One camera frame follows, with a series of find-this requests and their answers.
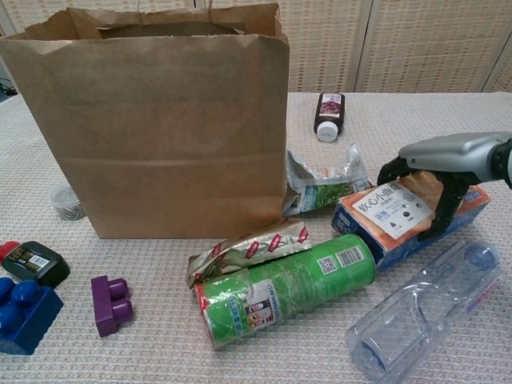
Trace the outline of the clear plastic bottle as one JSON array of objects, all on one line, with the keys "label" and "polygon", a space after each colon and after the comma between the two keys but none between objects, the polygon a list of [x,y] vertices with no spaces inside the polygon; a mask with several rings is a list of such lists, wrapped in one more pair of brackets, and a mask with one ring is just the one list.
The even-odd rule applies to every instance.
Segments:
[{"label": "clear plastic bottle", "polygon": [[352,362],[372,384],[402,384],[493,291],[500,258],[484,241],[448,247],[348,329]]}]

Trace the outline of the silver-green snack bag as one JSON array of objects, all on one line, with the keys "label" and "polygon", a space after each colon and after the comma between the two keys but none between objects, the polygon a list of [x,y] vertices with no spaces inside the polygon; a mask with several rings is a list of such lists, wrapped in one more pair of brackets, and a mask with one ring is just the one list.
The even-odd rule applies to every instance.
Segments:
[{"label": "silver-green snack bag", "polygon": [[286,195],[282,216],[304,214],[333,205],[343,196],[371,187],[357,143],[334,166],[310,166],[295,152],[286,157]]}]

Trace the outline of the purple toy building block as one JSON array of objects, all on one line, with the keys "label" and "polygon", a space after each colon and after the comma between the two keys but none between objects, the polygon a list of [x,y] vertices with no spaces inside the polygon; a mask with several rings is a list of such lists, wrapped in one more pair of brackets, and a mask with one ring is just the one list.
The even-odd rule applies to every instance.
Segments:
[{"label": "purple toy building block", "polygon": [[100,337],[115,334],[134,316],[127,282],[124,278],[109,280],[106,275],[92,278],[90,282],[98,334]]}]

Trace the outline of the blue toy building block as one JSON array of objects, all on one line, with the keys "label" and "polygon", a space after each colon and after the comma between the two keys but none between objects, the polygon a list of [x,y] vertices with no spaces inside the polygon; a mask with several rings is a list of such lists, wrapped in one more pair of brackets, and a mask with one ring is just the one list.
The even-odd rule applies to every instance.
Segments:
[{"label": "blue toy building block", "polygon": [[49,286],[0,277],[0,353],[31,355],[62,307]]}]

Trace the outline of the blue-orange cookie box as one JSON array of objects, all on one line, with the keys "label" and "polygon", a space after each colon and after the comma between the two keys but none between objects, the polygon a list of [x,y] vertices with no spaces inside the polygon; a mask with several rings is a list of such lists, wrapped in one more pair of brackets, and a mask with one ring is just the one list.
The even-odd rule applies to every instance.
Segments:
[{"label": "blue-orange cookie box", "polygon": [[420,242],[418,235],[431,227],[441,193],[442,184],[430,173],[399,178],[341,197],[332,227],[340,234],[359,236],[374,256],[377,270],[384,271],[472,223],[490,202],[482,188],[470,187],[447,230]]}]

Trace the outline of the white woven tablecloth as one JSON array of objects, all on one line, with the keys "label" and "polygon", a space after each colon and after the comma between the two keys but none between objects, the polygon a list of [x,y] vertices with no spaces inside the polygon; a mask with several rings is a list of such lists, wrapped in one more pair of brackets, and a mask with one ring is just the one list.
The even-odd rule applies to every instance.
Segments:
[{"label": "white woven tablecloth", "polygon": [[[381,273],[363,290],[214,351],[187,289],[189,256],[210,239],[101,240],[87,219],[61,220],[49,194],[64,177],[21,96],[0,103],[0,243],[35,240],[70,276],[63,308],[31,356],[0,354],[0,384],[367,384],[344,334],[453,242],[486,240],[503,275],[453,328],[410,384],[512,384],[512,190],[485,184],[490,203],[463,230]],[[134,316],[100,337],[91,279],[124,278]]]}]

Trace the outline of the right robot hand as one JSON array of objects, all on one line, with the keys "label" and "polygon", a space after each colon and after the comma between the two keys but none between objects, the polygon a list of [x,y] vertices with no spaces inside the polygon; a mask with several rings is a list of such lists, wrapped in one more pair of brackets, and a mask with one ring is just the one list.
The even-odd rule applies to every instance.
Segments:
[{"label": "right robot hand", "polygon": [[512,138],[512,132],[492,131],[437,136],[404,146],[398,156],[382,166],[382,185],[418,171],[431,173],[443,185],[430,228],[418,235],[424,242],[442,235],[450,226],[462,198],[471,186],[495,180],[491,170],[493,150]]}]

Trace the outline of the clear container of clips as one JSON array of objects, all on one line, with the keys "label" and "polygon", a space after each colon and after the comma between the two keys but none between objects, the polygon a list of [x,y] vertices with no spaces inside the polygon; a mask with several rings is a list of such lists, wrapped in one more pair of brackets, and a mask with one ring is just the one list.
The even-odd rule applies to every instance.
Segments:
[{"label": "clear container of clips", "polygon": [[62,220],[75,221],[86,216],[81,202],[69,184],[56,185],[50,192],[50,203]]}]

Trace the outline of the dark purple juice bottle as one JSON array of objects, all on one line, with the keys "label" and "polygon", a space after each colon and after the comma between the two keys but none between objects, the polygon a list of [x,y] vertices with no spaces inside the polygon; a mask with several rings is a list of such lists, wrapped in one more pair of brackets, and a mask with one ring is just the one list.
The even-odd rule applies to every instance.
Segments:
[{"label": "dark purple juice bottle", "polygon": [[343,130],[346,98],[344,94],[321,93],[314,119],[314,132],[321,142],[333,142]]}]

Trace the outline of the brown paper bag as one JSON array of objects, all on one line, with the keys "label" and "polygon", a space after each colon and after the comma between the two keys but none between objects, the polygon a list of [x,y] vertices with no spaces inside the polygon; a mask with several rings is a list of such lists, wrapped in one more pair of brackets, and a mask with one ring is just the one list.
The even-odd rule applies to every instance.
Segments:
[{"label": "brown paper bag", "polygon": [[226,238],[280,219],[277,3],[69,8],[0,38],[0,59],[100,238]]}]

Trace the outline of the gold red foil wrapper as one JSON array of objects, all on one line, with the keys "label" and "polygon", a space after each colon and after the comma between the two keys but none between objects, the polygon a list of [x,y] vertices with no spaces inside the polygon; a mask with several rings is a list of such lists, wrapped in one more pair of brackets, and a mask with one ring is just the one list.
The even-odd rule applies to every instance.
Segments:
[{"label": "gold red foil wrapper", "polygon": [[312,247],[303,221],[284,218],[263,230],[228,238],[212,248],[189,257],[186,285],[250,268]]}]

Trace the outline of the green chip can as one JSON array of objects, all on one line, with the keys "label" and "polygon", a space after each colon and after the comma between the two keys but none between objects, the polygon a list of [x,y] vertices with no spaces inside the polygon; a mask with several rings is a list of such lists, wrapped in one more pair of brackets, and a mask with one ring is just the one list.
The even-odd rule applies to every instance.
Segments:
[{"label": "green chip can", "polygon": [[214,349],[372,283],[374,256],[355,234],[196,285]]}]

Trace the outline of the black bottle red cap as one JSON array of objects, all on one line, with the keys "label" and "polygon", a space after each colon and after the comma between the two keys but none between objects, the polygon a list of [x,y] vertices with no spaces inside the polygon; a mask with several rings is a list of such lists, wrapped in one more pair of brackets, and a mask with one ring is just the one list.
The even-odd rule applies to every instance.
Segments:
[{"label": "black bottle red cap", "polygon": [[0,263],[17,280],[35,280],[40,286],[57,287],[70,274],[66,260],[36,241],[0,244]]}]

